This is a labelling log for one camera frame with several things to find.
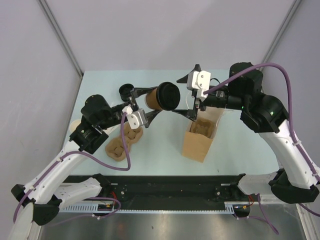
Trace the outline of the single brown pulp cup carrier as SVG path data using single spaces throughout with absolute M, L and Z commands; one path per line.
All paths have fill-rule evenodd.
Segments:
M 214 126 L 215 125 L 212 121 L 200 117 L 191 124 L 190 132 L 210 138 L 212 136 Z

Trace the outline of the black plastic cup lid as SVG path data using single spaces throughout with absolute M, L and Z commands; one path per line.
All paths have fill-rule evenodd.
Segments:
M 181 100 L 180 90 L 172 82 L 163 82 L 156 89 L 156 100 L 161 109 L 175 110 Z

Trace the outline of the brown paper bag white handles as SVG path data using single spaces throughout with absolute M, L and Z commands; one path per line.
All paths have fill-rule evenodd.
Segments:
M 182 146 L 182 156 L 191 159 L 196 162 L 203 163 L 210 150 L 210 147 L 216 136 L 218 125 L 221 117 L 224 114 L 223 108 L 207 107 L 205 111 L 198 111 L 197 118 L 204 118 L 210 120 L 214 123 L 213 133 L 210 138 L 190 132 L 190 128 L 193 122 L 191 121 L 185 131 L 183 146 Z

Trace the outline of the brown paper coffee cup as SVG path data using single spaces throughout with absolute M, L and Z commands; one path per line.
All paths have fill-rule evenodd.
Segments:
M 162 110 L 157 100 L 157 87 L 145 96 L 146 105 L 152 110 Z

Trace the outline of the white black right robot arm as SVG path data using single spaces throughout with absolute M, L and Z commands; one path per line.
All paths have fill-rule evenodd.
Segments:
M 211 85 L 211 74 L 199 64 L 180 78 L 192 92 L 192 109 L 178 113 L 195 120 L 207 107 L 239 110 L 240 120 L 269 145 L 279 169 L 263 175 L 241 174 L 230 188 L 231 196 L 242 201 L 252 194 L 272 194 L 288 204 L 312 203 L 320 191 L 320 169 L 306 153 L 293 128 L 292 105 L 262 92 L 262 64 L 238 62 L 229 69 L 229 77 Z

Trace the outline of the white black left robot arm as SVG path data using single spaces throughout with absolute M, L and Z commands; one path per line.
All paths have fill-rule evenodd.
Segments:
M 125 123 L 128 123 L 132 129 L 150 126 L 160 110 L 153 109 L 151 112 L 145 112 L 138 106 L 136 99 L 156 90 L 157 87 L 132 88 L 126 95 L 126 101 L 115 106 L 110 106 L 100 94 L 89 96 L 80 111 L 82 117 L 79 125 L 71 133 L 68 142 L 59 154 L 32 181 L 25 185 L 16 184 L 12 188 L 11 193 L 18 201 L 13 214 L 13 222 L 16 223 L 20 217 L 20 209 L 27 206 L 32 207 L 29 222 L 36 222 L 41 226 L 55 218 L 60 209 L 77 201 L 96 197 L 100 200 L 107 199 L 111 188 L 100 181 L 98 176 L 90 177 L 88 183 L 82 183 L 66 193 L 57 194 L 56 191 L 86 158 L 115 171 L 127 172 L 131 169 L 129 144 L 125 137 Z M 108 139 L 109 135 L 106 130 L 117 125 L 120 126 L 120 139 L 127 160 L 126 167 L 115 167 L 93 156 L 95 151 Z

